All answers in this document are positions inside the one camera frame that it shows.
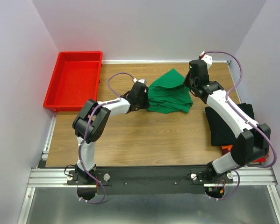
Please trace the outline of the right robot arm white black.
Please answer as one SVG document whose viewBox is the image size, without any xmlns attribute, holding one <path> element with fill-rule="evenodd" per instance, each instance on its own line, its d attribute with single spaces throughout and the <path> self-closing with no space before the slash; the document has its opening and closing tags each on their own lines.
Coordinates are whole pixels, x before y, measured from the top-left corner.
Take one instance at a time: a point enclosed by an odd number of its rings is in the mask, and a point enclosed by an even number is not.
<svg viewBox="0 0 280 224">
<path fill-rule="evenodd" d="M 227 171 L 267 156 L 271 129 L 267 124 L 258 124 L 243 112 L 217 81 L 210 81 L 208 69 L 211 64 L 204 59 L 190 61 L 184 85 L 217 112 L 236 138 L 231 151 L 208 163 L 202 172 L 202 178 L 215 183 Z"/>
</svg>

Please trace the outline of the green polo shirt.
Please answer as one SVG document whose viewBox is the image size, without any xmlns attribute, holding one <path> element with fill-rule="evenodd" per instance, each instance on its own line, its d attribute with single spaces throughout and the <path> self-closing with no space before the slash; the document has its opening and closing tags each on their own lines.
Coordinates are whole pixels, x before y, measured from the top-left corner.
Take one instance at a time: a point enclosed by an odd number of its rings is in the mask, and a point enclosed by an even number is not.
<svg viewBox="0 0 280 224">
<path fill-rule="evenodd" d="M 190 88 L 184 84 L 184 77 L 171 69 L 156 79 L 148 90 L 149 112 L 169 114 L 172 112 L 189 113 L 193 105 Z"/>
</svg>

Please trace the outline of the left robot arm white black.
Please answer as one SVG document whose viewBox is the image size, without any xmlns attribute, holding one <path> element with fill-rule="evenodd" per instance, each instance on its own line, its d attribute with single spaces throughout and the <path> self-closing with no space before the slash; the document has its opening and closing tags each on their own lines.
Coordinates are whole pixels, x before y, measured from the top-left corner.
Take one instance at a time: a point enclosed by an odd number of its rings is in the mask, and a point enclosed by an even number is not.
<svg viewBox="0 0 280 224">
<path fill-rule="evenodd" d="M 110 117 L 149 108 L 149 88 L 145 82 L 144 79 L 135 81 L 130 91 L 114 100 L 87 100 L 72 124 L 78 140 L 78 161 L 74 173 L 67 175 L 68 181 L 75 181 L 76 185 L 97 183 L 93 179 L 96 141 L 102 136 Z"/>
</svg>

